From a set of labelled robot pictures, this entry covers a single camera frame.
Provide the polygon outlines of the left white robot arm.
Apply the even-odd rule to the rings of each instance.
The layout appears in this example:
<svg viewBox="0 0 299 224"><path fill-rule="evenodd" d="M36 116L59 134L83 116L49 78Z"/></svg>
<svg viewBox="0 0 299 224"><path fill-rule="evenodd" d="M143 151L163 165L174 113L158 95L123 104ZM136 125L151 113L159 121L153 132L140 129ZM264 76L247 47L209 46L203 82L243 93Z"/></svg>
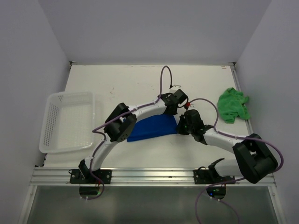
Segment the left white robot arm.
<svg viewBox="0 0 299 224"><path fill-rule="evenodd" d="M188 96L181 89L177 89L159 94L156 100L144 105L118 104L105 123L92 130L93 133L103 135L103 140L90 156L80 162L80 177L86 183L94 182L97 179L97 170L101 168L105 158L118 143L130 136L137 122L155 115L176 115L179 106L188 101Z"/></svg>

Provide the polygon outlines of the blue towel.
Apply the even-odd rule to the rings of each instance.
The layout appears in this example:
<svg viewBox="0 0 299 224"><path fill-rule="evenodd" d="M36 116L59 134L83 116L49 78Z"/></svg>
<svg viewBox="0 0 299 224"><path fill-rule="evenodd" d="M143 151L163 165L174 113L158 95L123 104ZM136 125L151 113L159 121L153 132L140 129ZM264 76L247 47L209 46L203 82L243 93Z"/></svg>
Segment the blue towel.
<svg viewBox="0 0 299 224"><path fill-rule="evenodd" d="M176 127L177 123L173 115L154 115L138 121L127 138L127 142L177 134Z"/></svg>

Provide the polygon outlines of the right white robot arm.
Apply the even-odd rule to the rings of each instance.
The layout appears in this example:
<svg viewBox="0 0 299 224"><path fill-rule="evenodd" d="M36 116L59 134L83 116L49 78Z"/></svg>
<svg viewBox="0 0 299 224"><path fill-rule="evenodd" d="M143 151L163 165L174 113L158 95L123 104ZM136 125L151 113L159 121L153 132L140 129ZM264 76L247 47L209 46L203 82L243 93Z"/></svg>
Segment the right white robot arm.
<svg viewBox="0 0 299 224"><path fill-rule="evenodd" d="M266 143L257 134L230 137L221 134L212 125L205 125L197 110L189 110L180 115L178 134L191 135L196 142L224 149L235 155L234 159L220 158L207 169L198 168L195 174L209 178L208 183L233 180L242 176L250 183L257 183L278 168L278 161Z"/></svg>

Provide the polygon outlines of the green towel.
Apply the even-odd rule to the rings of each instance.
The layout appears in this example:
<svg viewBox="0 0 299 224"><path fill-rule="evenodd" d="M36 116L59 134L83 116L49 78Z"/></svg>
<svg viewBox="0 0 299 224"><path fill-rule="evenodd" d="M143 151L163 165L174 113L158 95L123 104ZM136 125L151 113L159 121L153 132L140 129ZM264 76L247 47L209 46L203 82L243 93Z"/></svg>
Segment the green towel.
<svg viewBox="0 0 299 224"><path fill-rule="evenodd" d="M251 115L248 112L246 103L249 97L235 88L227 88L220 96L217 102L217 108L220 117L227 124L233 124L239 117L242 120L249 120Z"/></svg>

